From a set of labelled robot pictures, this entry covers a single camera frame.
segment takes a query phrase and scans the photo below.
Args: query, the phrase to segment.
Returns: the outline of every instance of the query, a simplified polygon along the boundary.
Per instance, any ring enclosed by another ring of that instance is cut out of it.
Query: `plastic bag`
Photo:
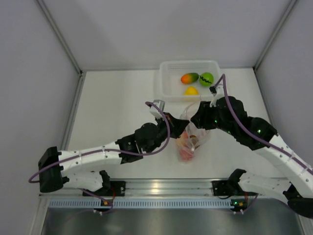
[[[195,102],[185,108],[180,115],[180,119],[190,120],[190,118],[197,112],[200,102]],[[204,129],[198,129],[192,122],[188,124],[185,131],[179,139],[176,139],[179,158],[183,162],[192,160],[195,156],[195,151],[207,142],[209,132]]]

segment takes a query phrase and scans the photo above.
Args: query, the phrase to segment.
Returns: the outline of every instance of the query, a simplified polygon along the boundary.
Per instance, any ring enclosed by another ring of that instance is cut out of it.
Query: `white table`
[[[224,69],[229,94],[244,103],[249,116],[268,121],[261,93],[251,69]],[[159,98],[157,70],[87,72],[69,150],[91,148],[134,133],[154,122],[145,101]],[[179,118],[186,103],[167,102],[165,111]],[[267,160],[240,145],[230,135],[212,130],[196,157],[181,163],[175,141],[161,153],[123,165],[100,167],[116,179],[227,178],[237,168],[267,177],[283,177]]]

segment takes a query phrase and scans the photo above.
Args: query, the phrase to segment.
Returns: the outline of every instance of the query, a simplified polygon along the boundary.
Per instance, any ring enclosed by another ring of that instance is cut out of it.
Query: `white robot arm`
[[[241,101],[228,97],[224,74],[210,90],[214,95],[213,100],[202,101],[191,122],[197,128],[226,131],[237,142],[266,158],[287,178],[271,179],[237,169],[228,180],[214,182],[214,195],[259,193],[288,204],[302,216],[313,217],[311,166],[286,145],[276,129],[267,121],[249,117]],[[163,113],[163,101],[155,100],[148,105],[150,112],[156,117],[157,125],[146,123],[134,134],[97,148],[60,152],[56,147],[49,148],[38,163],[39,172],[33,175],[29,182],[39,182],[41,192],[52,192],[61,188],[84,188],[92,192],[100,188],[109,189],[109,176],[105,171],[93,172],[95,168],[131,163],[142,159],[143,156],[160,152],[167,145],[169,138],[178,138],[189,124],[187,120],[176,119],[169,113]],[[153,152],[164,141],[165,145]],[[37,175],[40,180],[33,181]]]

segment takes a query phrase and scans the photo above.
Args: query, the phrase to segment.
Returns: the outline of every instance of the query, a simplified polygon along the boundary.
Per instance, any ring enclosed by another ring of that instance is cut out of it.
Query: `yellow fruit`
[[[198,95],[198,94],[199,94],[199,92],[194,87],[188,87],[184,93],[184,95]]]

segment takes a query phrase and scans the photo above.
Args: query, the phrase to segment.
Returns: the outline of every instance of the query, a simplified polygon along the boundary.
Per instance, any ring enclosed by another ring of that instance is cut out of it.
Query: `white wall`
[[[313,164],[313,1],[301,0],[257,72],[275,127]]]
[[[0,234],[22,235],[39,192],[27,180],[60,145],[77,74],[35,1],[0,1],[0,32]]]
[[[290,0],[45,0],[84,70],[252,67]]]

